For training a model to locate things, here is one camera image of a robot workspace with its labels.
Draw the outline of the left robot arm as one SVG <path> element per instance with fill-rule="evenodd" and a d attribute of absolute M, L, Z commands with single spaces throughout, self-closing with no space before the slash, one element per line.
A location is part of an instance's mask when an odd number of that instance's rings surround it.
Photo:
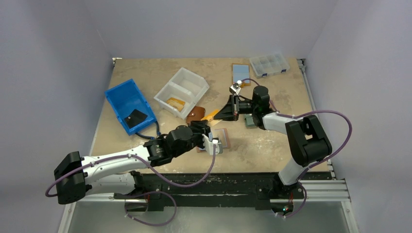
<path fill-rule="evenodd" d="M 128 195 L 142 188 L 137 169 L 154 170 L 194 148 L 203 149 L 213 159 L 222 151 L 206 120 L 180 125 L 168 134 L 158 133 L 143 145 L 121 152 L 95 157 L 71 152 L 55 168 L 51 187 L 56 188 L 54 196 L 61 205 L 93 194 Z"/>

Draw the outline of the gold card from holder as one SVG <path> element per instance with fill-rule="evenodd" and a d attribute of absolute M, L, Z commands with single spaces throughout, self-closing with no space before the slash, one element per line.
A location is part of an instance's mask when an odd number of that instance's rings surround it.
<path fill-rule="evenodd" d="M 214 119 L 215 115 L 219 112 L 219 109 L 215 109 L 208 115 L 204 116 L 201 120 L 207 120 L 207 125 L 210 127 L 215 126 L 216 124 L 220 123 L 221 119 Z"/>

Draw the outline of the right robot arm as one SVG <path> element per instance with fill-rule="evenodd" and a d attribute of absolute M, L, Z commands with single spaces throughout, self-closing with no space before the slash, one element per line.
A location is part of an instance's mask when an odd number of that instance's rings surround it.
<path fill-rule="evenodd" d="M 239 96 L 233 86 L 230 92 L 228 102 L 214 119 L 237 121 L 240 115 L 250 114 L 256 127 L 287 136 L 292 158 L 275 179 L 279 185 L 294 185 L 310 164 L 332 153 L 331 143 L 317 116 L 308 115 L 298 119 L 282 116 L 271 108 L 269 91 L 261 85 L 253 89 L 251 99 Z"/>

